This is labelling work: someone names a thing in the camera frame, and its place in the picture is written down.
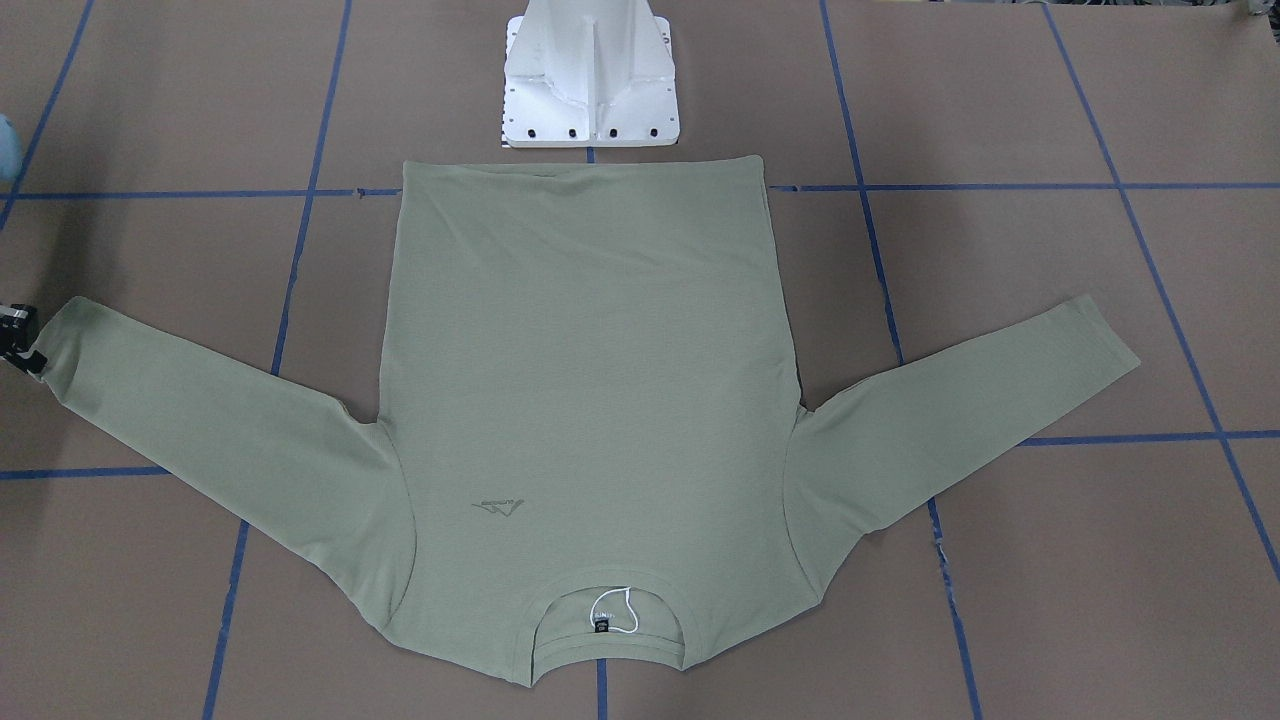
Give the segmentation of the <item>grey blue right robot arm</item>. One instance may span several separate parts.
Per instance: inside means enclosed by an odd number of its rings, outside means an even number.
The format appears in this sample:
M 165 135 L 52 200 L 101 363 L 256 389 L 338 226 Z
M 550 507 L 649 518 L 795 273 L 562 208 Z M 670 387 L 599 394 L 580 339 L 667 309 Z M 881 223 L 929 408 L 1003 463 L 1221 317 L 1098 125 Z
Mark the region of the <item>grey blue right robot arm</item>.
M 20 170 L 20 138 L 9 118 L 1 115 L 1 179 L 12 183 Z M 18 370 L 40 375 L 47 359 L 35 348 L 40 331 L 38 310 L 26 304 L 1 305 L 3 359 Z

